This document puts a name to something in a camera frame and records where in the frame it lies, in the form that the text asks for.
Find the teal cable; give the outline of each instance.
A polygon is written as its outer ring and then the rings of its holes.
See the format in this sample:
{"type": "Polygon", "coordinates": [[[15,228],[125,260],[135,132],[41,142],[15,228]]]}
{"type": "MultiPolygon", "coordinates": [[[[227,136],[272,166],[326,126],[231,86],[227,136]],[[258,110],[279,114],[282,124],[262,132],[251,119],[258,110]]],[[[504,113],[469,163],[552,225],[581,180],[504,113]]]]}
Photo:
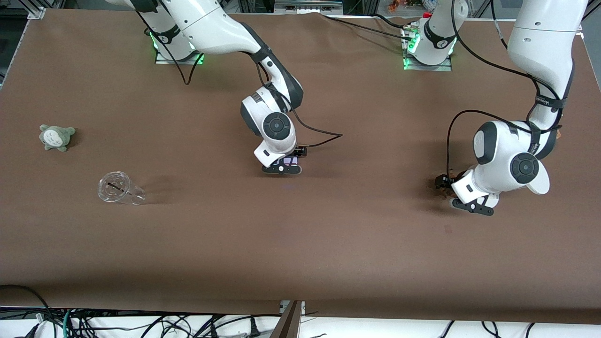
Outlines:
{"type": "Polygon", "coordinates": [[[73,310],[67,311],[67,313],[65,313],[65,318],[63,319],[63,338],[67,338],[67,321],[69,320],[69,314],[71,314],[71,311],[73,310]]]}

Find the brown tabletop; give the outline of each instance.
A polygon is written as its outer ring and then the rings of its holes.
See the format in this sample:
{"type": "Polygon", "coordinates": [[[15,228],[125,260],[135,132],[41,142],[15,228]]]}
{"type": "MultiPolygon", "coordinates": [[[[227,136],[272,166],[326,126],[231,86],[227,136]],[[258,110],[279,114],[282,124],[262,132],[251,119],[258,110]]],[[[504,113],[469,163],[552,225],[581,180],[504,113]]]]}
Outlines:
{"type": "MultiPolygon", "coordinates": [[[[529,80],[459,46],[452,72],[403,70],[398,40],[319,14],[236,19],[303,85],[303,121],[344,136],[310,149],[300,176],[266,176],[239,113],[260,87],[247,55],[206,56],[185,86],[153,63],[135,13],[49,10],[0,91],[1,283],[55,307],[259,313],[301,299],[324,316],[601,322],[601,94],[579,37],[544,160],[551,191],[503,193],[484,217],[433,189],[447,127],[471,108],[525,118],[529,80]],[[68,152],[45,151],[40,124],[75,127],[68,152]],[[148,204],[102,202],[97,183],[114,170],[148,204]]],[[[491,22],[462,36],[514,67],[491,22]]],[[[475,163],[487,120],[460,117],[451,168],[475,163]]],[[[296,127],[300,143],[324,139],[296,127]]]]}

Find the plush toy white face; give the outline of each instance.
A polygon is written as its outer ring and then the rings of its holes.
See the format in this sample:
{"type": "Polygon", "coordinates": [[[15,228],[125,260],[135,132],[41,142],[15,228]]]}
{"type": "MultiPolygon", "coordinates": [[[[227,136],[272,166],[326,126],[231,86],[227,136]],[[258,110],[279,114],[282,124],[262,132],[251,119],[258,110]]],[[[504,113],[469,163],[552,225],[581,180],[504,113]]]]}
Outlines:
{"type": "Polygon", "coordinates": [[[44,141],[46,142],[46,144],[48,144],[48,146],[52,147],[60,147],[63,145],[61,137],[58,136],[58,133],[55,131],[45,131],[44,141]]]}

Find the green stuffed animal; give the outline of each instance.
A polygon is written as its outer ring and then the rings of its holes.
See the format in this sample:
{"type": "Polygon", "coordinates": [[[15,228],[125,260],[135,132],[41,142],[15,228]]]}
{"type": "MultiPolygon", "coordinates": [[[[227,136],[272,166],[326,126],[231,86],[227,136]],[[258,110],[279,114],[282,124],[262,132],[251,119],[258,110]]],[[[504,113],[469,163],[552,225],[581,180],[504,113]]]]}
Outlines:
{"type": "Polygon", "coordinates": [[[40,130],[40,141],[44,144],[44,149],[56,148],[62,152],[67,151],[71,135],[75,134],[75,128],[49,127],[45,124],[40,126],[40,130]]]}

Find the clear plastic cup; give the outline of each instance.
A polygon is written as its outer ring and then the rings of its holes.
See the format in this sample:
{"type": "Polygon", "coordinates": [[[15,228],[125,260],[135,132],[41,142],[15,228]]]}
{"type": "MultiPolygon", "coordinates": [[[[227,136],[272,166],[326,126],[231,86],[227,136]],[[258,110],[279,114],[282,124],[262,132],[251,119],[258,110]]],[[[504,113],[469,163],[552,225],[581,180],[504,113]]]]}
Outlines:
{"type": "Polygon", "coordinates": [[[146,199],[146,192],[135,185],[126,173],[113,171],[98,182],[98,197],[109,203],[140,205],[146,199]]]}

